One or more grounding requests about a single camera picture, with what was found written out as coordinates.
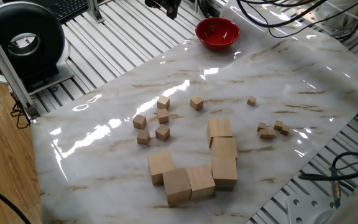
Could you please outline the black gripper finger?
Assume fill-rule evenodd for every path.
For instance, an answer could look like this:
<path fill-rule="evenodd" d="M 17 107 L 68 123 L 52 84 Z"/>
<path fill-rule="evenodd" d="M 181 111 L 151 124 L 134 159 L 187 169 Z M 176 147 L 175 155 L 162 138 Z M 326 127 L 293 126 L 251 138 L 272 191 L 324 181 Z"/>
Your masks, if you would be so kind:
<path fill-rule="evenodd" d="M 169 18 L 175 19 L 177 17 L 181 0 L 159 0 L 158 3 L 166 9 L 166 15 Z"/>

